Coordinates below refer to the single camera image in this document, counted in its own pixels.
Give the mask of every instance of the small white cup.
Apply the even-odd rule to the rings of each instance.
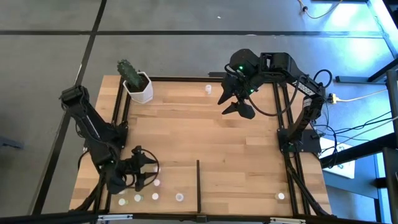
[[[157,172],[157,166],[154,167],[154,172]]]
[[[283,199],[285,199],[285,195],[283,193],[276,193],[275,194],[275,199],[276,200],[283,200]]]
[[[120,206],[127,205],[128,203],[129,203],[129,201],[124,198],[119,199]]]
[[[160,185],[160,180],[159,179],[154,180],[154,185],[158,187]]]
[[[135,200],[136,202],[140,202],[140,201],[142,201],[143,199],[144,199],[144,197],[141,196],[141,195],[139,195],[139,194],[136,194],[136,195],[134,196],[134,200]]]
[[[178,194],[175,195],[175,199],[176,199],[178,202],[182,202],[182,201],[184,200],[184,195],[178,193]]]
[[[158,193],[152,194],[152,199],[154,199],[154,200],[159,199],[159,194]]]
[[[207,92],[208,95],[211,94],[211,85],[206,85],[205,91]]]

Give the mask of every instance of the white plant pot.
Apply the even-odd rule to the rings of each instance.
[[[154,89],[152,87],[152,82],[145,72],[137,72],[137,74],[144,75],[149,81],[149,83],[145,87],[144,91],[131,93],[129,88],[127,88],[126,81],[123,82],[123,86],[126,89],[126,91],[129,93],[132,100],[134,100],[137,103],[141,103],[141,104],[148,103],[154,97]]]

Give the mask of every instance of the white cable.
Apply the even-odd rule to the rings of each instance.
[[[364,95],[364,96],[361,96],[361,97],[353,98],[353,99],[350,99],[350,100],[342,100],[342,99],[336,97],[336,101],[337,101],[337,102],[351,102],[351,101],[360,100],[360,99],[363,99],[363,98],[365,98],[365,97],[372,96],[372,95],[375,95],[375,94],[378,94],[378,93],[381,93],[381,92],[384,92],[384,91],[387,91],[387,89],[385,89],[385,90],[380,90],[380,91],[377,91],[377,92],[374,92],[374,93],[370,93],[370,94],[368,94],[368,95]]]
[[[347,140],[345,140],[345,141],[343,141],[343,142],[341,142],[341,143],[339,143],[339,144],[346,143],[346,142],[348,142],[349,140],[351,140],[351,139],[353,139],[353,138],[355,138],[355,137],[357,137],[357,136],[360,136],[361,134],[364,134],[364,133],[366,133],[366,132],[368,132],[368,131],[372,131],[373,129],[376,129],[376,128],[380,128],[381,126],[386,125],[386,124],[388,124],[388,123],[390,123],[391,121],[394,121],[394,120],[396,120],[396,119],[398,119],[398,116],[396,116],[395,118],[392,118],[391,120],[389,120],[389,121],[387,121],[387,122],[385,122],[385,123],[380,124],[379,126],[376,126],[376,127],[371,128],[371,129],[369,129],[369,130],[363,131],[363,132],[361,132],[361,133],[359,133],[359,134],[357,134],[357,135],[355,135],[355,136],[353,136],[353,137],[350,137],[350,138],[348,138]]]
[[[298,1],[299,1],[300,5],[301,5],[302,9],[304,9],[304,7],[306,7],[306,6],[304,5],[303,1],[302,1],[302,0],[298,0]],[[334,10],[342,1],[343,1],[343,0],[340,0],[335,6],[331,7],[326,13],[324,13],[324,14],[321,15],[321,16],[317,16],[317,17],[311,16],[311,15],[308,13],[308,9],[305,9],[304,12],[305,12],[305,13],[307,14],[307,16],[308,16],[309,18],[311,18],[311,19],[319,19],[319,18],[321,18],[321,17],[327,15],[327,14],[328,14],[329,12],[331,12],[332,10]]]

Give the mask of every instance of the wooden table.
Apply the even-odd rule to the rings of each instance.
[[[99,91],[96,110],[108,122],[111,121],[119,79],[120,76],[104,76]],[[217,105],[221,85],[210,83],[213,90],[207,95],[207,84],[153,82],[152,101],[145,105],[131,102],[129,135],[122,159],[130,157],[131,149],[136,145],[150,150],[160,161],[161,185],[150,185],[140,192],[144,196],[142,202],[134,201],[136,193],[133,189],[123,195],[113,195],[110,213],[196,212],[196,160],[200,160],[202,213],[292,215],[286,169],[276,135],[277,118],[259,113],[252,120],[241,118],[237,113],[222,115],[230,101]],[[302,98],[303,95],[298,94],[292,106],[294,118],[301,111]],[[252,99],[264,111],[276,112],[271,84],[261,86]],[[312,154],[301,153],[301,156],[309,191],[323,209],[331,212],[319,161]],[[81,162],[70,208],[79,206],[97,182],[97,171],[87,155]],[[160,195],[157,201],[151,199],[154,192]],[[184,194],[183,202],[175,200],[178,192]],[[275,199],[279,192],[285,194],[285,200]],[[303,213],[297,186],[296,194],[299,210]],[[118,205],[120,198],[129,203]]]

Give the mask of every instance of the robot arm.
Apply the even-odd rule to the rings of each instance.
[[[261,53],[258,57],[249,49],[241,49],[232,55],[229,67],[234,71],[228,71],[221,84],[224,92],[218,104],[224,103],[233,95],[238,101],[225,109],[223,114],[237,111],[242,117],[252,119],[255,116],[254,110],[244,100],[251,100],[250,95],[267,82],[288,83],[295,87],[295,91],[301,91],[305,95],[303,110],[285,135],[286,142],[290,145],[300,144],[303,130],[308,123],[321,115],[325,102],[323,84],[316,83],[300,71],[287,53]],[[278,115],[260,112],[268,116]]]
[[[88,148],[91,161],[99,174],[104,175],[107,189],[111,194],[132,187],[138,192],[147,184],[145,180],[156,176],[158,172],[141,172],[145,164],[159,162],[146,157],[144,152],[149,151],[136,146],[131,152],[131,158],[121,160],[122,149],[126,145],[128,132],[127,122],[120,125],[105,122],[90,104],[90,96],[83,86],[73,86],[62,92],[60,97],[62,109],[75,119],[80,128],[80,136],[85,138],[85,147]],[[133,181],[126,183],[126,176],[132,175]]]

